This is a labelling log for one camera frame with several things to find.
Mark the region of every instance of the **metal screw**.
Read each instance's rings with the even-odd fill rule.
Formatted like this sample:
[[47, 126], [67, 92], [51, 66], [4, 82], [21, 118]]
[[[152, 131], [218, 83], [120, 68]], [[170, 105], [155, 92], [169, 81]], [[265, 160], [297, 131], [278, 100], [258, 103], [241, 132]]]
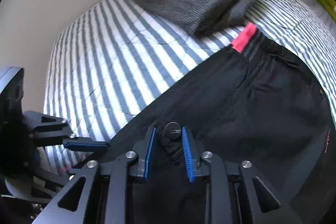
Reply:
[[205, 151], [205, 152], [203, 152], [202, 157], [205, 158], [205, 159], [211, 159], [212, 155], [213, 154], [210, 151]]
[[242, 167], [244, 168], [250, 168], [252, 166], [252, 163], [249, 160], [243, 160], [241, 163]]
[[97, 165], [97, 162], [95, 160], [90, 160], [90, 161], [87, 162], [86, 165], [87, 165], [88, 168], [93, 168]]
[[136, 155], [136, 153], [135, 153], [134, 151], [128, 151], [128, 152], [126, 153], [126, 158], [131, 159], [131, 158], [134, 158], [135, 155]]

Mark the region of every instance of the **pink fabric tab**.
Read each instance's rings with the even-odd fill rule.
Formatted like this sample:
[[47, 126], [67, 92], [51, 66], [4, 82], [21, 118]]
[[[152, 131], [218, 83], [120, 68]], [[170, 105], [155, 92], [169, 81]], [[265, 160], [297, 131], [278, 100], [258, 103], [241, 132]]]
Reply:
[[232, 48], [237, 52], [242, 53], [252, 36], [255, 34], [257, 27], [254, 26], [251, 22], [246, 25], [244, 30], [234, 39], [232, 40]]

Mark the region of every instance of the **striped bedsheet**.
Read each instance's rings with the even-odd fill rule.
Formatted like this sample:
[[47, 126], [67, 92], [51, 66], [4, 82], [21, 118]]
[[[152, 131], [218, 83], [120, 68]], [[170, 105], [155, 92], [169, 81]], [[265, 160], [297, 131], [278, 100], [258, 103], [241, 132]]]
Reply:
[[[313, 71], [336, 118], [336, 41], [300, 0], [259, 0], [247, 15], [266, 36]], [[189, 71], [238, 36], [241, 26], [194, 39], [132, 0], [102, 0], [57, 38], [44, 113], [68, 119], [77, 136], [110, 140]], [[62, 145], [40, 151], [42, 167], [63, 174], [86, 154]]]

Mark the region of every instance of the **blue and white striped sheet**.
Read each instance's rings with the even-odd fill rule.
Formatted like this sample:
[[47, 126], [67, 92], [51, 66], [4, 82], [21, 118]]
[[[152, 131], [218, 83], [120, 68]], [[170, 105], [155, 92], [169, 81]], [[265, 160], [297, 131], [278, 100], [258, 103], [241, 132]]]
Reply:
[[[323, 86], [335, 119], [336, 42], [309, 7], [300, 0], [259, 0], [246, 22], [307, 64]], [[102, 0], [57, 38], [44, 113], [67, 118], [77, 136], [110, 140], [241, 30], [237, 26], [194, 39], [132, 0]], [[62, 145], [40, 152], [48, 159], [43, 168], [59, 174], [86, 156]]]

